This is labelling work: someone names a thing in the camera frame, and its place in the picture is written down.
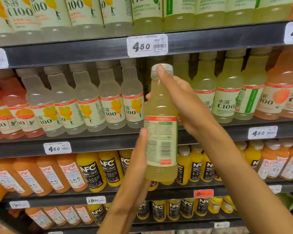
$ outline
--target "printed price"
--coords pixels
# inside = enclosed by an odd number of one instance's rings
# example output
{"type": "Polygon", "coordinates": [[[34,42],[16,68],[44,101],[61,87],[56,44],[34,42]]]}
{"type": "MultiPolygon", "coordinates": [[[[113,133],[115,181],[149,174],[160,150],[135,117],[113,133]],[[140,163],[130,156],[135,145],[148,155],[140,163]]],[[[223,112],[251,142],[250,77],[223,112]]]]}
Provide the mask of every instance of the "printed price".
{"type": "Polygon", "coordinates": [[[127,53],[130,57],[166,55],[168,37],[166,34],[130,36],[127,38],[127,53]]]}
{"type": "Polygon", "coordinates": [[[106,204],[105,196],[92,196],[86,198],[87,204],[106,204]]]}
{"type": "Polygon", "coordinates": [[[277,136],[278,126],[251,127],[248,129],[248,139],[269,139],[277,136]]]}
{"type": "Polygon", "coordinates": [[[195,198],[211,198],[214,197],[214,190],[195,190],[194,191],[195,198]]]}
{"type": "Polygon", "coordinates": [[[274,192],[275,194],[279,194],[282,190],[282,185],[270,185],[269,188],[274,192]]]}
{"type": "Polygon", "coordinates": [[[228,228],[230,227],[230,222],[214,222],[214,228],[228,228]]]}
{"type": "Polygon", "coordinates": [[[11,209],[30,208],[29,202],[27,200],[10,201],[9,205],[10,205],[11,209]]]}
{"type": "Polygon", "coordinates": [[[58,142],[58,143],[44,143],[46,154],[62,154],[71,153],[71,146],[69,142],[58,142]]]}

